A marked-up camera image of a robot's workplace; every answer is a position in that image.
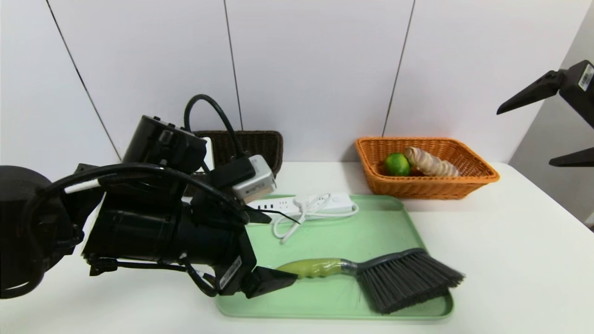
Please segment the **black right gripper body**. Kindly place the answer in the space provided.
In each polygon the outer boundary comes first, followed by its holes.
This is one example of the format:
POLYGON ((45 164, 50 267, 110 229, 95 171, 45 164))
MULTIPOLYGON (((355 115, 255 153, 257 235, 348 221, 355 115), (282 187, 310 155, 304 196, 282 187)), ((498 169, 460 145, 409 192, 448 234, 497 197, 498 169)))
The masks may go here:
POLYGON ((560 97, 568 103, 590 127, 594 126, 594 67, 588 60, 580 61, 560 70, 562 84, 560 97))

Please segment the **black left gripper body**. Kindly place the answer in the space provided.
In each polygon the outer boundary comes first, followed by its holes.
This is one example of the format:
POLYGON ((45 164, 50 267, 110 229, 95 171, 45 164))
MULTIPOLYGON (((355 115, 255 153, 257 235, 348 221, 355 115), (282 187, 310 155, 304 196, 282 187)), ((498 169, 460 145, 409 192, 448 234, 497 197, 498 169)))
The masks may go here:
POLYGON ((171 257, 207 296, 233 295, 257 260, 247 235, 250 215, 214 204, 183 203, 171 257))

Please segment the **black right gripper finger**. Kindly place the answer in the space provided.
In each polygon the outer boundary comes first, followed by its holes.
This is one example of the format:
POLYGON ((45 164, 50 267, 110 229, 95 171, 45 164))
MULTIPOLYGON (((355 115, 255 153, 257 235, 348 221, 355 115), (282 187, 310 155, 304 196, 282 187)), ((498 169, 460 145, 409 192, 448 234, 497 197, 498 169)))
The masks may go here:
POLYGON ((548 71, 541 78, 501 104, 497 109, 497 115, 555 96, 562 86, 563 79, 563 71, 548 71))
POLYGON ((548 164, 554 167, 594 167, 594 148, 553 158, 548 164))

